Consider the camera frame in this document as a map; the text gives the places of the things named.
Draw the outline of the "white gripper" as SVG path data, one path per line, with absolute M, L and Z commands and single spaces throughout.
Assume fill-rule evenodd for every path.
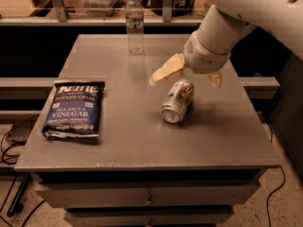
M 167 80 L 188 67 L 195 74 L 208 75 L 214 89 L 220 89 L 223 84 L 223 74 L 220 70 L 230 58 L 230 53 L 216 54 L 207 50 L 198 41 L 198 33 L 194 31 L 187 40 L 183 54 L 174 54 L 160 68 L 152 73 L 149 84 L 156 84 Z

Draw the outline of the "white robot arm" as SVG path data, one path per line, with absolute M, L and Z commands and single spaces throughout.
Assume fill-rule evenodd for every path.
M 303 59 L 303 0 L 210 0 L 199 28 L 183 52 L 173 55 L 150 77 L 155 85 L 189 68 L 213 77 L 230 59 L 237 42 L 260 27 Z

